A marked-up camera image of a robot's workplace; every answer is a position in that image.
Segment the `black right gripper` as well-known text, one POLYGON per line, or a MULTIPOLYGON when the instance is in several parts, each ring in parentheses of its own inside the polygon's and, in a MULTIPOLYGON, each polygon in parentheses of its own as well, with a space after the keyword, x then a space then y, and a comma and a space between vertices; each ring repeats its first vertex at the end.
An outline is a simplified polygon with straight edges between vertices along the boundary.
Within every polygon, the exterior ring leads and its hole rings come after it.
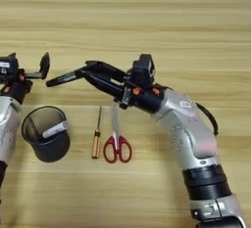
POLYGON ((84 70, 81 76, 100 91, 120 98, 122 109, 136 107, 150 114, 160 109, 167 87, 155 83, 153 75, 126 75, 124 71, 101 61, 86 61, 85 64, 89 71, 84 70), (110 78, 120 82, 123 88, 110 78))

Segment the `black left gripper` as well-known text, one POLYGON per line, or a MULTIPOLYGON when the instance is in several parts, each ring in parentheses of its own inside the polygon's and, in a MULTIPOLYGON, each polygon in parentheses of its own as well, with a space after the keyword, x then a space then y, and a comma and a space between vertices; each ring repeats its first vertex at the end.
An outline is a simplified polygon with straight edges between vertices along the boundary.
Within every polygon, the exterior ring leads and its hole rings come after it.
MULTIPOLYGON (((12 53, 8 57, 16 58, 16 53, 12 53)), ((25 95, 30 92, 32 87, 32 81, 30 79, 45 79, 49 69, 50 56, 49 53, 46 52, 41 58, 39 71, 26 73, 25 76, 19 75, 14 80, 8 81, 0 90, 0 96, 14 98, 22 104, 24 102, 25 95)))

